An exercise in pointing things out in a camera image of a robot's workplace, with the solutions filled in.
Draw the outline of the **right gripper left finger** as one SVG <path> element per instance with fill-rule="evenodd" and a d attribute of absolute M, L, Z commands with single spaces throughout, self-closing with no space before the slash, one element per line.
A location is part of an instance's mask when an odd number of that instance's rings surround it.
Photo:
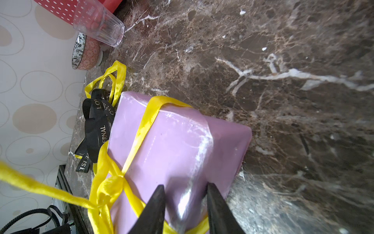
<path fill-rule="evenodd" d="M 166 194 L 163 185 L 158 185 L 137 222 L 128 234 L 162 234 L 166 210 Z"/>

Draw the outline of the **purple gift box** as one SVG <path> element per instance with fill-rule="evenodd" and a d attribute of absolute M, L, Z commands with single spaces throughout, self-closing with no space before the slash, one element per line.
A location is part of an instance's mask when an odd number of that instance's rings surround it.
<path fill-rule="evenodd" d="M 123 92 L 109 139 L 109 156 L 122 169 L 131 151 L 150 96 Z M 252 139 L 244 125 L 166 104 L 145 136 L 125 178 L 148 203 L 158 185 L 166 193 L 165 220 L 176 233 L 197 227 L 207 216 L 203 203 L 208 182 L 226 198 Z M 111 210 L 116 233 L 126 234 L 137 216 L 125 195 Z"/>

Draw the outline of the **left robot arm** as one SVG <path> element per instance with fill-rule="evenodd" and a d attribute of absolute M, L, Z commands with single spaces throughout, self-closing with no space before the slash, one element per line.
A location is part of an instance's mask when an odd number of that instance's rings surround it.
<path fill-rule="evenodd" d="M 21 224 L 26 218 L 39 218 L 29 224 Z M 75 234 L 75 221 L 70 214 L 55 205 L 26 211 L 1 228 L 2 234 Z"/>

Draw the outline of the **black ribbon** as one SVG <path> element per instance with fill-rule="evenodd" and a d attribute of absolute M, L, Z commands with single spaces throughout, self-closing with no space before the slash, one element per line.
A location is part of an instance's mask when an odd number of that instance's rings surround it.
<path fill-rule="evenodd" d="M 94 89 L 82 103 L 85 137 L 75 151 L 80 158 L 76 168 L 79 173 L 87 173 L 98 162 L 100 148 L 110 138 L 115 110 L 109 103 L 109 94 L 107 90 Z"/>

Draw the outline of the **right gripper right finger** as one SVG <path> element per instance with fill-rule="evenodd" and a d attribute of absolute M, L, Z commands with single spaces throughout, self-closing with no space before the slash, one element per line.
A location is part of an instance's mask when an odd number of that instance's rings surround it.
<path fill-rule="evenodd" d="M 207 184 L 210 234 L 245 234 L 214 183 Z"/>

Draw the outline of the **yellow ribbon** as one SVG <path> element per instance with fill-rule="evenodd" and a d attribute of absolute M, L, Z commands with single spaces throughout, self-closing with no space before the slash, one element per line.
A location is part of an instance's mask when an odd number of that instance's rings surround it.
<path fill-rule="evenodd" d="M 109 143 L 105 142 L 101 146 L 98 156 L 97 173 L 92 182 L 89 199 L 75 197 L 68 192 L 42 184 L 8 167 L 4 162 L 1 162 L 1 180 L 30 193 L 48 196 L 84 207 L 88 210 L 89 220 L 94 233 L 113 234 L 115 230 L 110 209 L 122 193 L 126 194 L 128 202 L 137 217 L 140 217 L 146 207 L 145 203 L 132 192 L 125 174 L 155 122 L 160 109 L 166 104 L 188 107 L 188 104 L 171 97 L 152 97 L 148 102 L 131 151 L 122 169 L 119 169 L 118 165 L 109 157 Z"/>
<path fill-rule="evenodd" d="M 115 61 L 104 73 L 84 88 L 86 98 L 90 98 L 94 89 L 104 89 L 110 92 L 109 103 L 113 106 L 116 114 L 116 106 L 123 91 L 126 80 L 126 65 Z"/>

